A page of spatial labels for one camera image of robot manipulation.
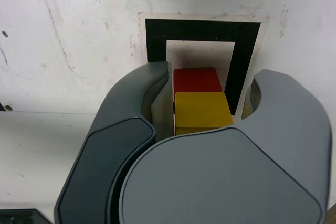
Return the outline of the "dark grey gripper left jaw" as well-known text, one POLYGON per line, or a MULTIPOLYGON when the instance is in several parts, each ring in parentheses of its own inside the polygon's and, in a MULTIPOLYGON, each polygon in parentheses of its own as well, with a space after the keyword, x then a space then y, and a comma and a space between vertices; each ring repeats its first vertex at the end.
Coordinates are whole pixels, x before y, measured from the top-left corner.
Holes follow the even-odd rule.
POLYGON ((118 223, 121 187, 156 142, 151 106, 169 80, 166 61, 120 79, 103 100, 55 205, 56 223, 118 223))

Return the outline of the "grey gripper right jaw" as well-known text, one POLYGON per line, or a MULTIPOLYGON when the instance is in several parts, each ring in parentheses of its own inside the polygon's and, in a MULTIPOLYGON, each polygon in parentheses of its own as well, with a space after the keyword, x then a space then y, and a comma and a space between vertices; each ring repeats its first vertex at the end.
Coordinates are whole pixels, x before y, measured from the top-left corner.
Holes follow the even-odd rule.
POLYGON ((132 165, 120 223, 324 223, 330 121, 293 77, 268 69, 248 89, 251 115, 160 141, 132 165))

